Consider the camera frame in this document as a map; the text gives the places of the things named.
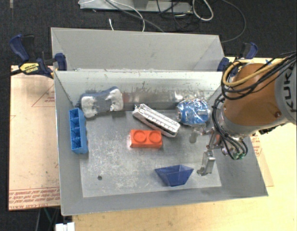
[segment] metal plate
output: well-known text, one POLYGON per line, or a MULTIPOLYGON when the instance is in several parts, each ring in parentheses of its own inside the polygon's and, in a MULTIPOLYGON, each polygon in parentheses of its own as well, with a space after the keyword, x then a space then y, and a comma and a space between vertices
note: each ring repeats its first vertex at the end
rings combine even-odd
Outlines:
MULTIPOLYGON (((159 112, 176 120, 175 110, 159 112)), ((131 129, 150 130, 131 111, 88 120, 86 128, 89 154, 80 161, 83 197, 221 186, 216 165, 210 175, 196 173, 209 137, 200 136, 196 143, 189 143, 191 127, 181 126, 175 138, 163 136, 161 149, 130 148, 131 129), (168 187, 154 169, 178 164, 194 171, 185 185, 168 187)))

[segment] lego stud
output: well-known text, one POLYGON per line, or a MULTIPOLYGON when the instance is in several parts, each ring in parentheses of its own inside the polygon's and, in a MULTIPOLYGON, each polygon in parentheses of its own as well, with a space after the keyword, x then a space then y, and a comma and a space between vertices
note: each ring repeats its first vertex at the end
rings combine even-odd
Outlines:
POLYGON ((159 143, 162 140, 162 136, 158 131, 152 131, 149 134, 149 140, 153 143, 159 143))
POLYGON ((133 139, 137 142, 144 142, 146 140, 146 135, 142 130, 137 130, 133 133, 133 139))

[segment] black carpet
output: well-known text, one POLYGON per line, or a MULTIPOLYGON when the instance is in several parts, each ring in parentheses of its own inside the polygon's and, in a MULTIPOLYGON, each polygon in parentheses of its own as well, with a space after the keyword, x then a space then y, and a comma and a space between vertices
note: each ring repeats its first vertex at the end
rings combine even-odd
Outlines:
MULTIPOLYGON (((297 0, 227 0, 245 15, 246 29, 236 40, 223 44, 225 55, 235 56, 243 42, 254 42, 257 57, 275 57, 297 49, 297 0)), ((141 21, 122 12, 81 11, 78 0, 0 0, 0 75, 7 74, 10 65, 20 59, 10 50, 9 39, 18 34, 34 34, 36 54, 50 58, 51 27, 111 29, 139 31, 141 21)), ((228 40, 238 35, 244 27, 242 16, 232 6, 221 0, 209 0, 215 17, 210 22, 187 18, 177 22, 187 29, 184 32, 172 18, 161 18, 156 13, 142 13, 144 18, 161 27, 165 32, 220 35, 228 40)), ((147 31, 157 31, 147 25, 147 31)), ((0 231, 35 230, 38 210, 8 212, 8 150, 9 150, 10 80, 0 80, 0 231)), ((47 230, 48 223, 41 214, 40 230, 47 230)))

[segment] silver bar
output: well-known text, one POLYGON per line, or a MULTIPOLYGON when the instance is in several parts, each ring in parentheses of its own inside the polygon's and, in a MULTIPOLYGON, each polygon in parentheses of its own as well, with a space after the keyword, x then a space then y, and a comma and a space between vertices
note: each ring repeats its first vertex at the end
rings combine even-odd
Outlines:
POLYGON ((175 137, 180 128, 180 124, 167 116, 151 109, 145 104, 140 104, 132 112, 132 115, 145 123, 152 129, 159 130, 168 137, 175 137))

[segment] small screw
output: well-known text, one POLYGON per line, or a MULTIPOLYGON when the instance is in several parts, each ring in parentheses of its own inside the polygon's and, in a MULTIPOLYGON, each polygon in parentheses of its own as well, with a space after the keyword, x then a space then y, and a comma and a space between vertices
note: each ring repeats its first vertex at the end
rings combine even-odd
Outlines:
POLYGON ((278 118, 278 117, 280 117, 281 116, 281 112, 280 111, 277 111, 275 114, 274 114, 274 117, 275 118, 278 118))

